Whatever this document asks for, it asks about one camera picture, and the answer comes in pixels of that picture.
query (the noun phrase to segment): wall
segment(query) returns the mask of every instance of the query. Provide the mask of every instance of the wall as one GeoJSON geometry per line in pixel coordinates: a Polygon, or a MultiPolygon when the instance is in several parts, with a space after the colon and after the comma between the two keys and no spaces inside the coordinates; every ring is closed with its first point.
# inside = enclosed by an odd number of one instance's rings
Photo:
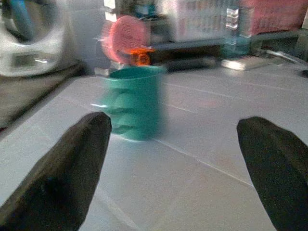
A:
{"type": "Polygon", "coordinates": [[[109,60],[102,52],[99,38],[104,24],[104,14],[100,11],[103,0],[65,0],[66,10],[71,20],[76,38],[77,52],[86,63],[86,74],[93,74],[95,67],[108,68],[109,60]]]}

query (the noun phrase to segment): white appliance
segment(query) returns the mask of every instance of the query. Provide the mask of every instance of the white appliance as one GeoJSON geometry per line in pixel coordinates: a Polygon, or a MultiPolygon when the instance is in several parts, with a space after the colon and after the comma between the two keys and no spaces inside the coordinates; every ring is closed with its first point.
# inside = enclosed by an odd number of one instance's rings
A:
{"type": "Polygon", "coordinates": [[[0,13],[0,76],[27,77],[61,70],[77,63],[64,0],[27,1],[25,10],[33,20],[37,34],[23,39],[12,12],[3,7],[0,13]]]}

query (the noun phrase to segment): pink round object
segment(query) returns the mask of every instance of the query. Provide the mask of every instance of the pink round object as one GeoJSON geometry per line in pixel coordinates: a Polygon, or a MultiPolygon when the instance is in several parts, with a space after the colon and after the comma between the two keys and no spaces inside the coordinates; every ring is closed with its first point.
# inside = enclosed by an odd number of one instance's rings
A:
{"type": "Polygon", "coordinates": [[[114,23],[106,22],[102,29],[102,38],[102,49],[108,58],[129,64],[127,52],[147,46],[150,33],[144,22],[125,15],[114,23]]]}

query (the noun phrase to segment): white tiled floor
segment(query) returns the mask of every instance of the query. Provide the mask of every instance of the white tiled floor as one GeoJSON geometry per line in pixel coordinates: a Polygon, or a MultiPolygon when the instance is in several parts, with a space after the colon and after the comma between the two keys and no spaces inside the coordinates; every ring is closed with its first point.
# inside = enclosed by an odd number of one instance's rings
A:
{"type": "MultiPolygon", "coordinates": [[[[147,142],[112,135],[82,231],[273,231],[237,141],[240,118],[259,115],[308,143],[308,79],[292,64],[163,78],[166,129],[147,142]]],[[[0,204],[83,115],[98,110],[100,77],[66,83],[1,134],[0,204]]]]}

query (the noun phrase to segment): teal plastic cup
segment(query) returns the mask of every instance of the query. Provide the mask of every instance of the teal plastic cup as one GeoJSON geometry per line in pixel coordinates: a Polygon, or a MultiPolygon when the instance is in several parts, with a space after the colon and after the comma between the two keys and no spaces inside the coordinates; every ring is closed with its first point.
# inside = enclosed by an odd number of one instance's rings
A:
{"type": "Polygon", "coordinates": [[[110,116],[112,133],[143,141],[160,130],[159,83],[165,70],[157,66],[132,67],[103,78],[108,88],[102,110],[110,116]]]}

